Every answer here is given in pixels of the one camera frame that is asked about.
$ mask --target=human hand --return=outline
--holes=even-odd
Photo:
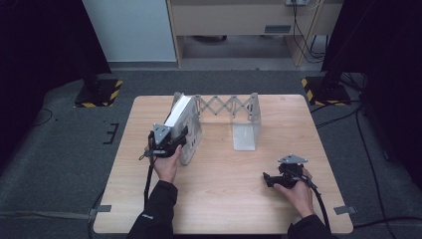
[[[174,154],[170,157],[158,157],[154,163],[154,169],[158,178],[169,183],[174,182],[177,171],[177,158],[182,153],[182,146],[178,145]]]
[[[312,178],[311,174],[305,168],[303,168],[303,175]],[[315,214],[313,192],[304,182],[298,181],[292,189],[275,183],[274,188],[282,193],[294,205],[302,218]]]

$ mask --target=yellow and black hazard tape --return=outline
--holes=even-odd
[[[347,106],[347,103],[341,101],[320,101],[315,98],[313,91],[311,90],[308,80],[302,79],[302,86],[305,89],[305,93],[307,94],[308,101],[310,102],[311,106]]]
[[[120,86],[121,86],[122,83],[123,83],[122,80],[116,81],[114,89],[113,89],[111,95],[109,96],[108,101],[101,102],[101,103],[85,102],[85,103],[75,104],[75,107],[76,108],[110,107],[114,103],[114,100],[118,95],[118,91],[120,90]]]

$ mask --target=white wall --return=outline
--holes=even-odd
[[[83,0],[109,62],[176,62],[165,0]]]

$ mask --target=light wooden tabletop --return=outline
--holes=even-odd
[[[127,233],[143,210],[149,161],[138,158],[152,124],[164,122],[172,101],[173,96],[135,99],[101,202],[111,205],[111,210],[98,213],[97,233]],[[309,160],[305,167],[321,193],[331,231],[350,233],[349,215],[336,215],[333,210],[344,202],[305,98],[259,95],[259,103],[262,128],[255,151],[233,149],[229,119],[204,118],[197,151],[187,166],[178,165],[174,233],[286,234],[299,214],[274,188],[267,187],[263,172],[278,175],[277,160],[289,153]],[[157,180],[153,173],[150,191]],[[322,219],[316,198],[314,206]]]

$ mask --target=black sleeve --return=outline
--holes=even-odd
[[[316,215],[303,218],[295,225],[291,225],[288,230],[289,238],[292,239],[332,239],[335,238],[326,229],[325,225]]]
[[[127,238],[173,238],[173,207],[176,201],[177,188],[169,182],[158,181]]]

